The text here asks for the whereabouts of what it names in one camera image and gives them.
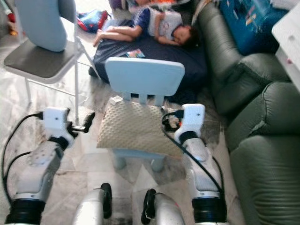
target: tiled floor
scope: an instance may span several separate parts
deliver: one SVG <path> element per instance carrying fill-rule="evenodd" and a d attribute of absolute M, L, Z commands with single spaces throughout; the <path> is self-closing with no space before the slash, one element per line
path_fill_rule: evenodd
<path fill-rule="evenodd" d="M 83 5 L 82 11 L 94 9 L 95 5 Z M 92 36 L 84 36 L 90 41 Z M 24 80 L 21 77 L 8 73 L 3 68 L 4 58 L 17 47 L 15 37 L 7 36 L 1 40 L 0 46 L 0 151 L 4 142 L 16 125 L 17 121 L 29 113 L 43 110 L 47 106 L 70 107 L 70 119 L 74 118 L 74 100 L 65 94 L 31 84 L 33 103 L 28 105 Z M 92 55 L 95 51 L 87 44 Z M 88 75 L 88 67 L 80 65 L 80 120 L 90 110 L 96 112 L 93 125 L 88 135 L 82 135 L 76 140 L 73 148 L 65 151 L 61 167 L 55 175 L 53 188 L 47 202 L 42 224 L 70 224 L 72 216 L 79 202 L 85 194 L 93 188 L 99 187 L 103 182 L 109 182 L 113 194 L 113 214 L 105 221 L 112 225 L 139 225 L 142 212 L 143 199 L 149 188 L 155 188 L 174 200 L 181 207 L 187 225 L 194 224 L 192 206 L 188 193 L 188 184 L 185 181 L 185 171 L 180 161 L 168 158 L 162 172 L 153 172 L 148 160 L 135 158 L 127 159 L 127 166 L 122 170 L 115 170 L 110 150 L 97 149 L 97 136 L 99 125 L 105 113 L 105 105 L 111 96 L 117 93 L 109 85 Z M 68 91 L 73 90 L 73 69 L 55 84 L 57 88 Z M 228 205 L 228 219 L 232 225 L 243 225 L 244 221 L 240 211 L 239 199 L 229 165 L 229 157 L 225 146 L 223 125 L 214 110 L 209 92 L 204 89 L 198 95 L 198 101 L 206 105 L 206 122 L 203 127 L 203 136 L 213 154 L 219 159 L 225 176 L 226 200 Z M 8 152 L 8 158 L 33 150 L 43 140 L 44 132 L 40 121 L 30 119 L 20 128 L 13 138 Z M 20 159 L 10 173 L 9 187 L 14 191 L 15 181 L 25 164 Z M 0 224 L 4 223 L 8 214 L 8 204 L 0 185 Z"/>

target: green leather sofa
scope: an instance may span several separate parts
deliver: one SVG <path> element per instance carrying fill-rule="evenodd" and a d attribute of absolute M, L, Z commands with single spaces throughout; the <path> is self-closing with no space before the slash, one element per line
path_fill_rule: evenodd
<path fill-rule="evenodd" d="M 274 82 L 226 131 L 247 225 L 300 224 L 300 93 Z"/>
<path fill-rule="evenodd" d="M 197 27 L 202 34 L 211 92 L 219 114 L 234 117 L 268 83 L 290 80 L 275 55 L 241 55 L 221 11 L 213 3 L 200 12 Z"/>

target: dark hair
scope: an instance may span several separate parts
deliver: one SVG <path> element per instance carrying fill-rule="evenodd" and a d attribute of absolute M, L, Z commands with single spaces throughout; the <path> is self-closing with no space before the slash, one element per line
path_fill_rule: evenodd
<path fill-rule="evenodd" d="M 193 48 L 200 43 L 198 30 L 195 27 L 191 27 L 189 34 L 189 39 L 182 45 L 182 47 Z"/>

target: backpack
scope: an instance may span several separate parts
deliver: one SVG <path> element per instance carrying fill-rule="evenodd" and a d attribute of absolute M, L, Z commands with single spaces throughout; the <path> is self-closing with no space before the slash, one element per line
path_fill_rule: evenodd
<path fill-rule="evenodd" d="M 96 33 L 101 29 L 107 17 L 110 16 L 107 11 L 93 10 L 89 13 L 77 14 L 78 25 L 86 32 Z"/>

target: folding chair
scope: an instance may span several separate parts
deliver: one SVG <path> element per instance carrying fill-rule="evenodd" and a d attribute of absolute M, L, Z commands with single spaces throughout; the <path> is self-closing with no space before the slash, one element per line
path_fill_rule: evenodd
<path fill-rule="evenodd" d="M 109 101 L 98 137 L 98 148 L 112 149 L 114 167 L 123 168 L 126 157 L 149 158 L 158 172 L 165 155 L 181 157 L 181 150 L 160 130 L 160 119 L 164 97 L 175 94 L 184 66 L 164 60 L 111 57 L 105 69 L 112 89 L 123 94 L 122 101 Z M 139 94 L 139 103 L 130 102 L 131 93 Z M 154 105 L 147 105 L 148 95 L 154 95 Z"/>
<path fill-rule="evenodd" d="M 74 0 L 15 0 L 15 6 L 19 38 L 23 37 L 23 28 L 28 40 L 5 58 L 5 69 L 25 78 L 30 103 L 32 100 L 29 82 L 75 97 L 75 117 L 78 121 L 78 63 L 80 63 L 78 59 L 83 53 L 98 77 L 99 74 L 77 36 Z M 74 42 L 67 40 L 60 17 L 74 23 Z M 75 65 L 75 94 L 47 86 L 58 82 L 73 65 Z"/>

